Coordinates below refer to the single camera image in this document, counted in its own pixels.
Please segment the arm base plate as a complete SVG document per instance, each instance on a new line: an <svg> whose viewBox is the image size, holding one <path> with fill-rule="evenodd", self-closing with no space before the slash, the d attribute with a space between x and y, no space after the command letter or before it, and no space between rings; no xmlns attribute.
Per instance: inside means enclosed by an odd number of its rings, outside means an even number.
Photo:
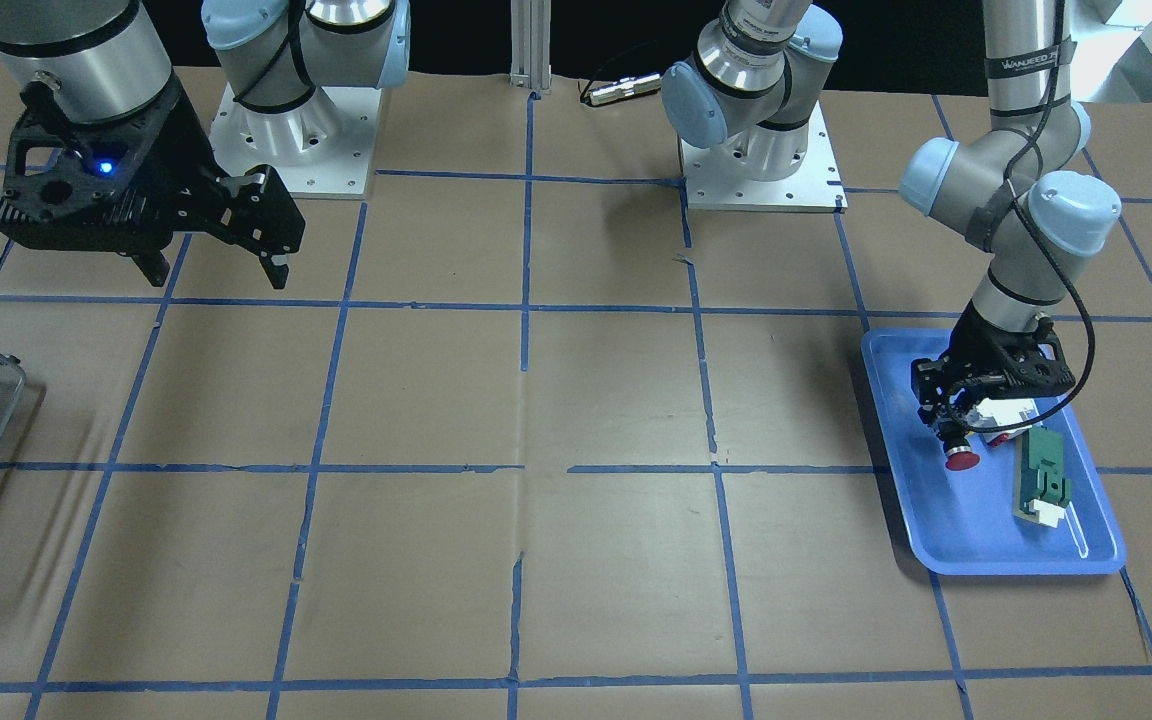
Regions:
<svg viewBox="0 0 1152 720"><path fill-rule="evenodd" d="M690 209L832 213L847 206L820 105L796 129L755 126L710 149L679 141L679 156Z"/></svg>
<svg viewBox="0 0 1152 720"><path fill-rule="evenodd" d="M317 88L298 108L257 113L225 88L209 138L225 172L274 167L296 199L362 200L374 168L385 92Z"/></svg>

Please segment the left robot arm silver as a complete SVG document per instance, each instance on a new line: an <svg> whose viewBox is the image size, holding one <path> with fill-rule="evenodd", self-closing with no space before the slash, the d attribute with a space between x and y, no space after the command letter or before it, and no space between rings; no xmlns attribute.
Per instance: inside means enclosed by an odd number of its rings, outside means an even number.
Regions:
<svg viewBox="0 0 1152 720"><path fill-rule="evenodd" d="M1018 430L970 423L983 401L1069 401L1082 391L1087 374L1064 359L1049 309L1075 300L1076 278L1121 210L1111 185L1068 169L1091 138L1091 118L1070 90L1068 5L982 9L990 131L923 143L899 187L922 215L992 256L946 350L911 363L919 418L946 445ZM842 41L838 20L810 1L727 1L691 54L664 70L669 123L695 149L746 138L799 149Z"/></svg>

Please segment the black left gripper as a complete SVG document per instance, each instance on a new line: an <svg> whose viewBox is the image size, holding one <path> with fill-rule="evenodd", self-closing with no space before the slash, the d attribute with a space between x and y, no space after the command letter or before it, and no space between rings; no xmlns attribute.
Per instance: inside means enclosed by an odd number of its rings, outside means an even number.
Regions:
<svg viewBox="0 0 1152 720"><path fill-rule="evenodd" d="M946 361L918 357L910 372L919 419L935 433L967 433L967 415L984 397L1056 397L1076 384L1048 316L1038 314L1032 331L1011 332L973 304L952 329Z"/></svg>

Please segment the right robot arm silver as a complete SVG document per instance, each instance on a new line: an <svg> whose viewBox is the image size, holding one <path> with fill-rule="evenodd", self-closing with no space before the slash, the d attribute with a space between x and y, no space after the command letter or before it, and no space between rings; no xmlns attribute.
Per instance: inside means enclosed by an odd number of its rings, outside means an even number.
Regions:
<svg viewBox="0 0 1152 720"><path fill-rule="evenodd" d="M407 1L206 1L230 103L210 128L141 1L0 1L18 82L0 233L18 247L111 252L166 282L165 247L202 232L255 256L282 290L296 197L361 195L378 111L410 69Z"/></svg>

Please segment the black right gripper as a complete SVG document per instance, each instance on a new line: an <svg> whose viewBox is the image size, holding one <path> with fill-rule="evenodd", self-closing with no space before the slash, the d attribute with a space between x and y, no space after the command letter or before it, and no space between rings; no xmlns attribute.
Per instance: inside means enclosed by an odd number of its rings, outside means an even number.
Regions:
<svg viewBox="0 0 1152 720"><path fill-rule="evenodd" d="M0 232L35 250L118 252L152 287L172 263L161 251L175 232L209 232L256 256L274 290L285 290L303 218L275 167L223 177L177 76L141 109L81 124L61 113L40 79L20 91L26 105L8 146Z"/></svg>

